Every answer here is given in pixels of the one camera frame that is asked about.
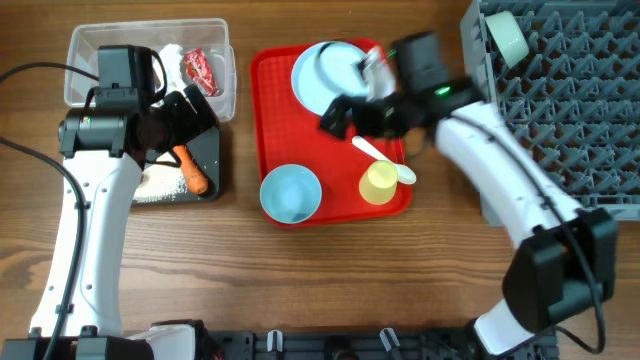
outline carrot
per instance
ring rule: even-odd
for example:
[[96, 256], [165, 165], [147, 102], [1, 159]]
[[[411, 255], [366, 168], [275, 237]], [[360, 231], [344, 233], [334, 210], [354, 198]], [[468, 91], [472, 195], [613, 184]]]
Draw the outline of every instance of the carrot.
[[180, 169], [182, 170], [182, 175], [184, 175], [184, 180], [187, 183], [189, 191], [196, 195], [201, 195], [207, 192], [207, 189], [209, 188], [209, 181], [200, 169], [198, 169], [193, 160], [191, 160], [191, 155], [189, 155], [186, 146], [175, 146], [173, 151], [178, 155], [182, 162]]

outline wooden tabletop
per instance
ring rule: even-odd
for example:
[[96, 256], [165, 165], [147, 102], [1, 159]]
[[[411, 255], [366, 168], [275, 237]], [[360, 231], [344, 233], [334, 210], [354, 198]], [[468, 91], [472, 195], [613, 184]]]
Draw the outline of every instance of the wooden tabletop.
[[[3, 3], [24, 4], [25, 1]], [[501, 298], [512, 249], [504, 229], [484, 225], [478, 195], [433, 148], [410, 165], [418, 183], [402, 214], [281, 230], [265, 220], [258, 191], [249, 64], [266, 48], [368, 37], [384, 45], [432, 30], [453, 72], [462, 69], [459, 23], [469, 1], [436, 0], [30, 0], [0, 7], [0, 71], [66, 61], [80, 24], [224, 18], [238, 74], [237, 111], [224, 124], [233, 146], [222, 197], [207, 204], [135, 208], [120, 276], [124, 330], [155, 321], [203, 319], [213, 330], [380, 329], [461, 326]], [[30, 70], [0, 86], [0, 134], [56, 159], [68, 110], [64, 76]], [[51, 265], [62, 178], [0, 147], [0, 340], [26, 335]], [[616, 295], [604, 307], [603, 359], [640, 353], [640, 223], [620, 224]], [[595, 342], [592, 312], [566, 325]], [[565, 359], [592, 359], [560, 337]]]

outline clear plastic container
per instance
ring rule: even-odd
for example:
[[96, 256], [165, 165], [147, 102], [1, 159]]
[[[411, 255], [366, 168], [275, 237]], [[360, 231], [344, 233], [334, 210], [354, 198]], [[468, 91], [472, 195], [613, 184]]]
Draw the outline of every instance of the clear plastic container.
[[[213, 70], [220, 92], [207, 101], [220, 121], [233, 118], [236, 111], [236, 64], [229, 45], [229, 29], [223, 19], [135, 21], [80, 25], [73, 30], [67, 64], [98, 74], [98, 48], [103, 45], [138, 45], [155, 51], [178, 44], [183, 55], [202, 48]], [[187, 84], [193, 83], [183, 74]], [[87, 91], [98, 83], [82, 75], [66, 72], [64, 101], [82, 107]]]

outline spoon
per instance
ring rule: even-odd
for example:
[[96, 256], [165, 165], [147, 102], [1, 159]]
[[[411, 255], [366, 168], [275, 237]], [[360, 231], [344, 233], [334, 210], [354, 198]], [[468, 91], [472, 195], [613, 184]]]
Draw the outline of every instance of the spoon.
[[415, 184], [415, 182], [416, 182], [416, 174], [413, 172], [413, 170], [409, 169], [409, 167], [407, 167], [406, 165], [396, 164], [393, 161], [389, 160], [386, 156], [384, 156], [383, 153], [378, 151], [378, 149], [376, 149], [373, 145], [371, 145], [371, 143], [369, 143], [363, 137], [354, 136], [351, 139], [351, 143], [355, 147], [357, 147], [358, 149], [364, 151], [366, 154], [370, 155], [371, 157], [373, 157], [376, 160], [386, 160], [386, 161], [389, 161], [389, 162], [393, 163], [393, 165], [396, 167], [396, 171], [398, 172], [398, 181], [399, 182], [401, 182], [403, 184], [407, 184], [407, 185]]

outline red snack wrapper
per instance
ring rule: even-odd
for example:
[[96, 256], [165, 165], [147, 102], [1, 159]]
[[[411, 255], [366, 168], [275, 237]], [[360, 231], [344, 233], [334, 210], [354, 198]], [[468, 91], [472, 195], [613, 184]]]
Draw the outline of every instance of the red snack wrapper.
[[213, 72], [211, 72], [211, 67], [209, 67], [209, 62], [202, 49], [195, 49], [187, 53], [184, 56], [184, 63], [187, 66], [187, 74], [191, 80], [200, 85], [207, 96], [213, 96], [218, 93], [216, 79], [213, 78]]

